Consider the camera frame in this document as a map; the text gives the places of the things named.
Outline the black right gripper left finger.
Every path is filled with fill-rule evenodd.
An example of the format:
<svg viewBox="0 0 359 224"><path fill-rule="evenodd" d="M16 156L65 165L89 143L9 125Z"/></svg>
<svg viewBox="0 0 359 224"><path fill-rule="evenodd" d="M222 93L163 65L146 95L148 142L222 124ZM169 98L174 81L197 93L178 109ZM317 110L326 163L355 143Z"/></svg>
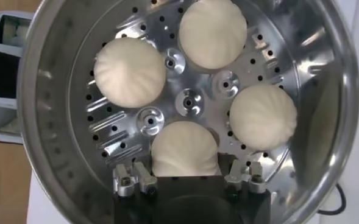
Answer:
<svg viewBox="0 0 359 224"><path fill-rule="evenodd" d="M137 193L154 195L157 177L152 174L150 153L130 161L118 162L113 171L113 193L119 197L133 197Z"/></svg>

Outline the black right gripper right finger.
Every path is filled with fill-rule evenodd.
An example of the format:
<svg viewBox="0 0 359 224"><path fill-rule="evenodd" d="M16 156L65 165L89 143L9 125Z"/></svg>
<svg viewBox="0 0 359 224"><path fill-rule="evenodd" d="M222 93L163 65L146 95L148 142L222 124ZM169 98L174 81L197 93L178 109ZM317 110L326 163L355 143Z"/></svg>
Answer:
<svg viewBox="0 0 359 224"><path fill-rule="evenodd" d="M258 162L253 162L245 171L243 164L235 155L221 153L220 171L223 175L226 195L239 195L242 191L264 194L267 191L261 174L262 166Z"/></svg>

